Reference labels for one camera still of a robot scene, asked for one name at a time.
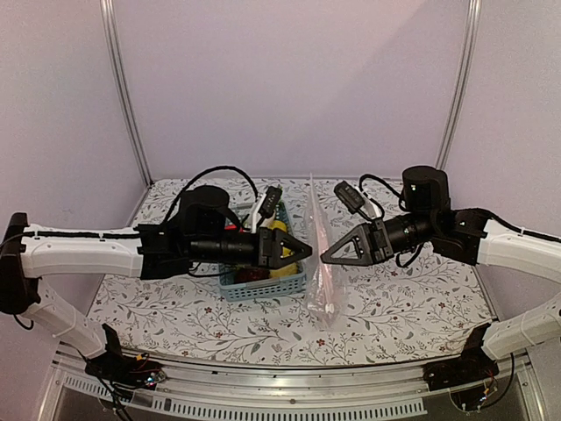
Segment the clear zip top bag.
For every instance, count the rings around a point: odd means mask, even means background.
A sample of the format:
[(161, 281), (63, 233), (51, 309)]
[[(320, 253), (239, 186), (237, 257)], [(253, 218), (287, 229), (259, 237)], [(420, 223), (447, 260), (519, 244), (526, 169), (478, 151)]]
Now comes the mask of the clear zip top bag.
[(307, 286), (305, 306), (321, 331), (341, 325), (348, 301), (341, 267), (323, 263), (321, 255), (332, 240), (329, 219), (319, 201), (319, 183), (309, 174), (309, 189), (304, 211), (304, 227), (312, 254), (305, 260)]

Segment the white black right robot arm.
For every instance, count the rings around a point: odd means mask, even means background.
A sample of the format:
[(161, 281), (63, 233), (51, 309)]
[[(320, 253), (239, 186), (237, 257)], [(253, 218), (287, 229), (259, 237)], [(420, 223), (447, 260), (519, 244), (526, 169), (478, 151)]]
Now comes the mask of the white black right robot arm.
[[(471, 266), (511, 268), (560, 281), (560, 239), (514, 226), (489, 210), (453, 210), (443, 170), (414, 166), (402, 173), (397, 196), (403, 213), (367, 218), (324, 251), (325, 264), (370, 267), (401, 253), (419, 254), (430, 242), (435, 253)], [(502, 322), (482, 325), (465, 342), (453, 364), (460, 382), (472, 382), (499, 360), (560, 334), (560, 297)]]

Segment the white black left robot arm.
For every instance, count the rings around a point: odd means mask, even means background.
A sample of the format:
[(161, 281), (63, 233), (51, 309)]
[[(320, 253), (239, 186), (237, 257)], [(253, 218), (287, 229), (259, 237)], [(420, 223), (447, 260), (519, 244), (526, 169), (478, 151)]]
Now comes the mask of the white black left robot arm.
[(31, 224), (16, 212), (1, 244), (1, 312), (43, 325), (73, 346), (112, 381), (131, 371), (117, 333), (88, 320), (49, 289), (49, 275), (120, 275), (159, 280), (185, 275), (196, 263), (280, 269), (304, 260), (311, 246), (265, 222), (282, 191), (255, 196), (245, 221), (230, 196), (213, 185), (188, 182), (158, 224), (109, 231), (55, 229)]

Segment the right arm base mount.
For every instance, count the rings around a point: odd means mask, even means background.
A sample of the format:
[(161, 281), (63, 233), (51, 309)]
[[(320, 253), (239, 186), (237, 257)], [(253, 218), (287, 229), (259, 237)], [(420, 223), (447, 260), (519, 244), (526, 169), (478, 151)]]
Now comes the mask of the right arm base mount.
[(452, 403), (463, 412), (481, 410), (496, 388), (498, 365), (475, 357), (457, 357), (428, 363), (423, 380), (430, 391), (447, 389)]

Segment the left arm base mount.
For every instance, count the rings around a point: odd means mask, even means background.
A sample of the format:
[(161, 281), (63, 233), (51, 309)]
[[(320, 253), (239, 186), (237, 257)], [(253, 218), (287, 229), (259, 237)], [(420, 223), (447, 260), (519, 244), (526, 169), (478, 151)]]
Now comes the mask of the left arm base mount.
[(128, 356), (106, 352), (84, 360), (88, 375), (129, 389), (155, 389), (167, 379), (162, 365), (152, 360), (149, 353)]

